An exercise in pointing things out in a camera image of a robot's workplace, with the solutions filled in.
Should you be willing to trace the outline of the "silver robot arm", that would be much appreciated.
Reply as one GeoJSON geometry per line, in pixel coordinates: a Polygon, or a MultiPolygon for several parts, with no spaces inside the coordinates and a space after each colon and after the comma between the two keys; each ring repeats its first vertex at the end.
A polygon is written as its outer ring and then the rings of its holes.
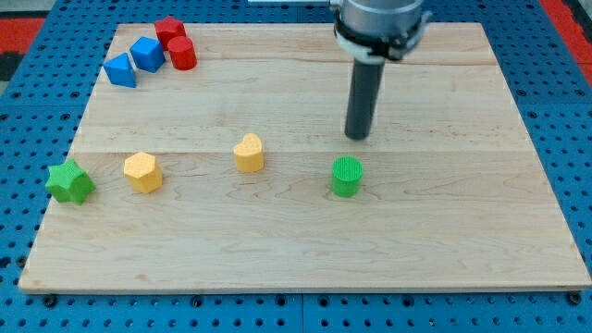
{"type": "Polygon", "coordinates": [[[432,13],[423,0],[331,0],[338,46],[366,65],[400,61],[420,43],[432,13]]]}

